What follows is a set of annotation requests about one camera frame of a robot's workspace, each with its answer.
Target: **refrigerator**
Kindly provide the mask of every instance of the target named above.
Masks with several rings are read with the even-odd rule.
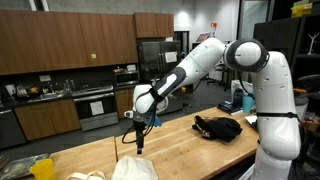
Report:
[[[180,41],[152,41],[138,44],[140,81],[160,80],[181,62]],[[168,108],[160,114],[181,110],[184,94],[181,89],[171,93]]]

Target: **stove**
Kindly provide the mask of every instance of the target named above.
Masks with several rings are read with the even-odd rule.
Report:
[[[89,83],[79,83],[72,92],[72,97],[107,93],[113,91],[113,85],[109,81],[97,81]]]
[[[72,97],[83,131],[119,123],[111,82],[79,83]]]

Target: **black cloth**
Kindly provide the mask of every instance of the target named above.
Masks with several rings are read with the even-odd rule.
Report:
[[[200,131],[202,137],[206,139],[220,139],[229,143],[242,131],[240,124],[230,118],[195,116],[194,121],[192,128]]]

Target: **wooden table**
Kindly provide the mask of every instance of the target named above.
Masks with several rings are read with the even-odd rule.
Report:
[[[98,140],[50,155],[53,159],[57,179],[79,172],[87,174],[93,170],[105,173],[111,179],[117,163],[114,137]]]
[[[206,140],[192,129],[194,116],[229,117],[237,120],[242,127],[241,134],[231,143]],[[136,144],[122,144],[116,138],[117,155],[151,160],[159,179],[207,179],[228,169],[232,165],[253,155],[257,148],[258,133],[251,128],[245,116],[229,116],[211,108],[184,116],[153,128],[145,137],[142,155],[137,155]],[[135,133],[128,134],[126,141],[135,139]]]

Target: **robotic arm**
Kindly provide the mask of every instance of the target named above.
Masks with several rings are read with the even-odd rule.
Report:
[[[253,79],[260,143],[251,178],[286,179],[291,161],[300,151],[290,69],[283,54],[268,52],[254,39],[225,45],[209,38],[155,86],[136,86],[133,109],[126,116],[134,120],[138,154],[142,153],[146,119],[166,107],[167,95],[200,80],[222,57],[229,68],[249,72]]]

